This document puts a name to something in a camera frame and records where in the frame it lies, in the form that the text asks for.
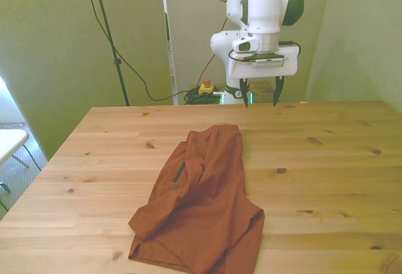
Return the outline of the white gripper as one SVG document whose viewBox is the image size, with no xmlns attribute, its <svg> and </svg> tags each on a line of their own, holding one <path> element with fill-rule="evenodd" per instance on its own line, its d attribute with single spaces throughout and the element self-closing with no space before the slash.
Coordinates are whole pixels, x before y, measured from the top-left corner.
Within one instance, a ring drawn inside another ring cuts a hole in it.
<svg viewBox="0 0 402 274">
<path fill-rule="evenodd" d="M 230 78 L 263 78 L 276 77 L 276 87 L 273 93 L 273 106 L 277 105 L 283 90 L 285 78 L 295 75 L 298 69 L 298 46 L 280 46 L 279 50 L 269 54 L 254 52 L 229 52 L 227 73 Z M 239 80 L 244 105 L 248 108 L 249 82 Z"/>
</svg>

